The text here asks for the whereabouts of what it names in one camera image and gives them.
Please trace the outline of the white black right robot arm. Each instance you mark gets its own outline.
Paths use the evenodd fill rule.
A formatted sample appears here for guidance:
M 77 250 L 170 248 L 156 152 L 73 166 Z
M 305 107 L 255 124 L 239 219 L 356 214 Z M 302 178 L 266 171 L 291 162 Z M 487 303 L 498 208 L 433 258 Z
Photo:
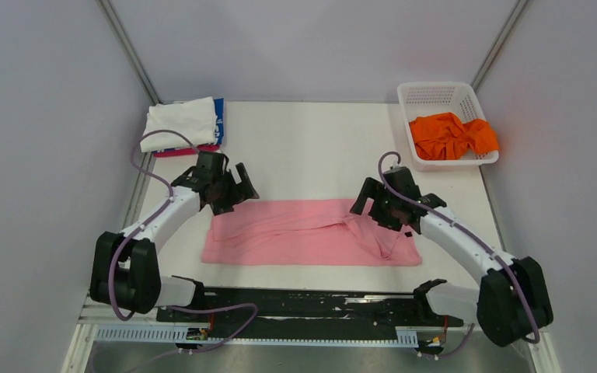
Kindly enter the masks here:
M 443 199 L 422 194 L 408 168 L 397 166 L 379 176 L 365 179 L 350 212 L 361 215 L 369 204 L 368 216 L 378 226 L 395 232 L 411 228 L 444 249 L 476 283 L 475 288 L 444 279 L 423 283 L 414 290 L 416 320 L 429 325 L 452 316 L 479 326 L 499 347 L 519 340 L 537 344 L 540 329 L 553 322 L 539 263 L 493 249 Z

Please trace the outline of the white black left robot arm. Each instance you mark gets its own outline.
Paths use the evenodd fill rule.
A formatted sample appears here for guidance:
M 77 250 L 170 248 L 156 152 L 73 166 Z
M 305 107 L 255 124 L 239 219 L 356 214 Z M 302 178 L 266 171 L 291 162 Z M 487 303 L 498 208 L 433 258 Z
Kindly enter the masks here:
M 201 283 L 186 277 L 164 276 L 159 253 L 177 230 L 209 207 L 213 215 L 233 212 L 237 204 L 259 197 L 246 167 L 229 168 L 229 157 L 199 152 L 195 165 L 175 180 L 160 180 L 165 198 L 144 217 L 120 232 L 104 232 L 96 240 L 89 297 L 123 314 L 145 314 L 176 306 L 189 321 L 201 319 L 207 300 L 199 295 Z

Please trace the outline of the pink t-shirt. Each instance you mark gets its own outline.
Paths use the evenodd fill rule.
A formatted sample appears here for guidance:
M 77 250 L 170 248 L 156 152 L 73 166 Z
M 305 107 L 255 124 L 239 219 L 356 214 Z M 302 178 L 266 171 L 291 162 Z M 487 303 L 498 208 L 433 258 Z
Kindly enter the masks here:
M 211 220 L 201 259 L 237 266 L 416 267 L 423 260 L 412 231 L 352 214 L 352 199 L 257 200 Z

